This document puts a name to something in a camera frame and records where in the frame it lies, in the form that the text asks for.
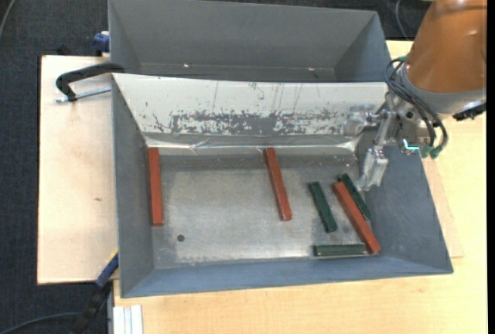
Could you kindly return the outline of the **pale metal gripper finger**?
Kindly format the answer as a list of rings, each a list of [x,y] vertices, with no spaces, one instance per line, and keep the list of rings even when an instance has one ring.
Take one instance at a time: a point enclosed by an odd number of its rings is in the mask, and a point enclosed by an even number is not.
[[[387,169],[388,159],[382,148],[369,148],[364,156],[360,178],[356,181],[359,191],[379,187]]]
[[[351,106],[343,123],[345,136],[358,136],[363,131],[376,128],[381,122],[380,108],[372,104]]]

